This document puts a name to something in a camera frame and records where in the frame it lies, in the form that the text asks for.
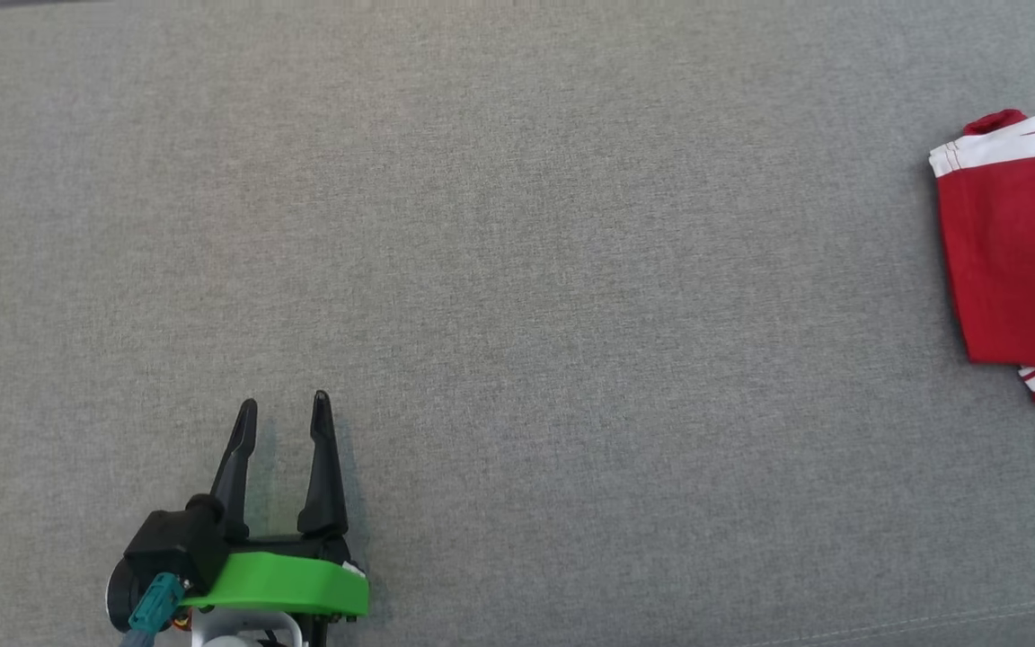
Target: gray fabric surface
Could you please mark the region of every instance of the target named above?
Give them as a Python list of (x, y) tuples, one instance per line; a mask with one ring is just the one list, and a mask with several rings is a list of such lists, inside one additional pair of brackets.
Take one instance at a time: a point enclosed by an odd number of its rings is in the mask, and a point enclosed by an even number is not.
[(925, 167), (1004, 107), (1029, 3), (0, 9), (0, 644), (118, 643), (242, 399), (291, 531), (320, 386), (332, 644), (1035, 644)]

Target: red cloth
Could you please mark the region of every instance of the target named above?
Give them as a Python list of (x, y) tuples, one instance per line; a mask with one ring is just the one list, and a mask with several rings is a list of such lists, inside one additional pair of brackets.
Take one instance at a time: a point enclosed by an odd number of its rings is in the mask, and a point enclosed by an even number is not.
[(1035, 400), (1035, 118), (1002, 111), (929, 163), (970, 360), (1022, 364)]

